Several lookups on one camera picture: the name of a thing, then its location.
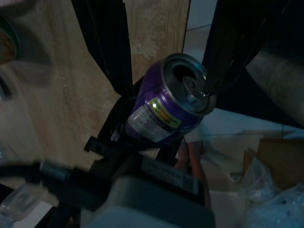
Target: can label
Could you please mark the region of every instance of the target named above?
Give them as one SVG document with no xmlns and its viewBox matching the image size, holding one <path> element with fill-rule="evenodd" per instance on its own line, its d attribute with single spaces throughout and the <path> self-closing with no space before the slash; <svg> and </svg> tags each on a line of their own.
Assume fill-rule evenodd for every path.
<svg viewBox="0 0 304 228">
<path fill-rule="evenodd" d="M 157 97 L 150 100 L 148 105 L 155 115 L 167 126 L 175 129 L 180 126 L 181 121 L 169 113 Z"/>
<path fill-rule="evenodd" d="M 148 106 L 145 104 L 139 107 L 129 118 L 128 124 L 141 136 L 158 143 L 172 135 L 162 129 L 153 118 Z"/>
</svg>

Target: can lid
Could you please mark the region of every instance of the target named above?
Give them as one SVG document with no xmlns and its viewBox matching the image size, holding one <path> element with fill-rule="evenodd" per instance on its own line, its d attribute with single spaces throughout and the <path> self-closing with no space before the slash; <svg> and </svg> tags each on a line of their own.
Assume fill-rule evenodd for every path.
<svg viewBox="0 0 304 228">
<path fill-rule="evenodd" d="M 203 92 L 206 69 L 199 61 L 186 54 L 172 54 L 164 61 L 162 77 L 168 93 L 183 109 L 195 114 L 208 112 L 210 97 Z"/>
</svg>

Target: black cable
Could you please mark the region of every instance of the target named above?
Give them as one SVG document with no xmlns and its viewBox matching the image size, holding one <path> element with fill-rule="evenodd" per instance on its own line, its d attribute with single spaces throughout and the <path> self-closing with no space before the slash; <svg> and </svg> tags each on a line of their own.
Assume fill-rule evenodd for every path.
<svg viewBox="0 0 304 228">
<path fill-rule="evenodd" d="M 0 178 L 22 177 L 25 178 L 30 170 L 29 165 L 2 165 Z"/>
</svg>

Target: cardboard box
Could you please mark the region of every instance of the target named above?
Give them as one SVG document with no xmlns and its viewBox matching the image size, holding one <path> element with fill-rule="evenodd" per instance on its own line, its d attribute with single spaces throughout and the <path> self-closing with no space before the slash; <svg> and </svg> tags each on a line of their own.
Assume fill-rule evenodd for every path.
<svg viewBox="0 0 304 228">
<path fill-rule="evenodd" d="M 257 157 L 280 189 L 304 183 L 304 140 L 261 139 Z"/>
</svg>

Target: sticker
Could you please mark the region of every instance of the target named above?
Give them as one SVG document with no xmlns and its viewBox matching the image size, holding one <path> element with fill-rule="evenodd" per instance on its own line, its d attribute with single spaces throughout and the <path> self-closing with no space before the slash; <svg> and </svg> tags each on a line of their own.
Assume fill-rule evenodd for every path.
<svg viewBox="0 0 304 228">
<path fill-rule="evenodd" d="M 197 195 L 199 193 L 199 182 L 197 179 L 159 161 L 144 158 L 141 170 L 154 178 L 175 185 L 192 194 Z"/>
<path fill-rule="evenodd" d="M 178 128 L 181 121 L 171 115 L 167 109 L 162 105 L 158 98 L 153 98 L 148 102 L 149 107 L 166 125 L 172 128 Z"/>
<path fill-rule="evenodd" d="M 141 106 L 128 118 L 128 124 L 141 136 L 158 143 L 172 134 L 153 120 L 148 109 L 146 105 Z"/>
</svg>

